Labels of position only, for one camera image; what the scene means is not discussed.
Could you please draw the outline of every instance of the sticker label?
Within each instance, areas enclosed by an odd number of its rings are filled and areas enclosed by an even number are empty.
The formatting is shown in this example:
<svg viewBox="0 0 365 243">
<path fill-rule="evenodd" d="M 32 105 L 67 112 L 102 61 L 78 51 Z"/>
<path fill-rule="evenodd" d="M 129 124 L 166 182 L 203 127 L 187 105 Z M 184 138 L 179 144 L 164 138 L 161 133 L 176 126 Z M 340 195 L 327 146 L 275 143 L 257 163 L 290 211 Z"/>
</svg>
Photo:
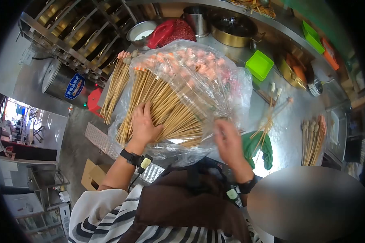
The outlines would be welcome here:
<svg viewBox="0 0 365 243">
<path fill-rule="evenodd" d="M 85 85 L 85 78 L 80 74 L 75 74 L 66 88 L 65 97 L 74 100 L 81 93 Z"/>
</svg>

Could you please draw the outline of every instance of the green cloth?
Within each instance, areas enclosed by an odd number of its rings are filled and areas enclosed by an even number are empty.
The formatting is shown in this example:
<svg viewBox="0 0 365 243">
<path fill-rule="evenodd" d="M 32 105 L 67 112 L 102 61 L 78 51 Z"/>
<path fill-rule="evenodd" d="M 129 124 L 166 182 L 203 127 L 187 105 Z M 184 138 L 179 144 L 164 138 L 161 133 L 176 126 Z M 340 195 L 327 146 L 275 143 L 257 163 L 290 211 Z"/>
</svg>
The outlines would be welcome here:
<svg viewBox="0 0 365 243">
<path fill-rule="evenodd" d="M 257 143 L 260 141 L 263 131 L 258 132 L 257 135 L 255 135 L 252 139 L 250 139 L 250 136 L 253 135 L 255 132 L 256 131 L 253 131 L 242 135 L 243 155 L 245 156 L 245 159 L 248 161 L 248 163 L 253 169 L 255 168 L 255 164 L 252 158 L 257 155 L 257 152 L 261 148 L 262 140 L 258 146 Z M 263 153 L 262 155 L 263 165 L 266 170 L 270 170 L 272 168 L 272 162 L 273 162 L 273 151 L 272 151 L 271 139 L 269 138 L 268 134 L 266 134 L 265 136 L 261 152 Z"/>
</svg>

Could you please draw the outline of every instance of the green plastic container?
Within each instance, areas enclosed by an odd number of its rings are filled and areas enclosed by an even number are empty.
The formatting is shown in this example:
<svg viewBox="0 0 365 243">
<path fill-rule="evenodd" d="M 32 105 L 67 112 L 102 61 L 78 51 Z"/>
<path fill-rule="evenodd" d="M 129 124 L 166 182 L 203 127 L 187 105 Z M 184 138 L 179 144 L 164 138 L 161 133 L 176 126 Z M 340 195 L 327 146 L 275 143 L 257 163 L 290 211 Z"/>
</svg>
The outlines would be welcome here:
<svg viewBox="0 0 365 243">
<path fill-rule="evenodd" d="M 260 51 L 254 52 L 253 56 L 246 62 L 251 74 L 259 81 L 263 81 L 273 67 L 274 62 Z"/>
<path fill-rule="evenodd" d="M 318 35 L 318 33 L 312 29 L 312 27 L 307 24 L 307 22 L 305 22 L 303 20 L 303 32 L 304 32 L 304 37 L 306 38 L 306 40 L 320 53 L 323 54 L 323 52 L 325 52 L 325 49 L 322 46 L 322 43 L 320 42 L 320 37 Z"/>
</svg>

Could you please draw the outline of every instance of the wrist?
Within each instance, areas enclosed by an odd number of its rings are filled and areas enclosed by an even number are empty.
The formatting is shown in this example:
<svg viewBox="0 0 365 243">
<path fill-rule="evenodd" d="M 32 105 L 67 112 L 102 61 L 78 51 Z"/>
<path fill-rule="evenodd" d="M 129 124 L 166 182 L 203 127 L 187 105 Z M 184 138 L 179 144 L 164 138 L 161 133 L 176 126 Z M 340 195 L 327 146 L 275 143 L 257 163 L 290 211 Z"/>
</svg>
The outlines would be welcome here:
<svg viewBox="0 0 365 243">
<path fill-rule="evenodd" d="M 137 155 L 142 155 L 143 151 L 145 150 L 146 143 L 142 142 L 141 140 L 132 138 L 127 146 L 125 147 L 125 150 L 129 153 L 135 153 Z"/>
<path fill-rule="evenodd" d="M 235 181 L 239 184 L 246 183 L 254 178 L 253 169 L 244 158 L 236 160 L 230 168 L 234 173 Z"/>
</svg>

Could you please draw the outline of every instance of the black and white striped shirt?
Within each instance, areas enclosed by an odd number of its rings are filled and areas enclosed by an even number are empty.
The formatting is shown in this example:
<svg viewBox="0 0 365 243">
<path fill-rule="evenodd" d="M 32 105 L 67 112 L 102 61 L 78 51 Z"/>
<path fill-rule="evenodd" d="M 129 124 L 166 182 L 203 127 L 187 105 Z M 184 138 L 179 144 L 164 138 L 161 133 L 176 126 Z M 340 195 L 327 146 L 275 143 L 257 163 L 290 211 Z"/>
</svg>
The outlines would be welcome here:
<svg viewBox="0 0 365 243">
<path fill-rule="evenodd" d="M 114 243 L 133 224 L 143 186 L 137 185 L 130 194 L 121 189 L 84 192 L 73 207 L 70 217 L 69 242 Z M 260 242 L 251 228 L 254 243 Z M 239 242 L 221 230 L 202 227 L 148 226 L 138 243 L 166 242 Z"/>
</svg>

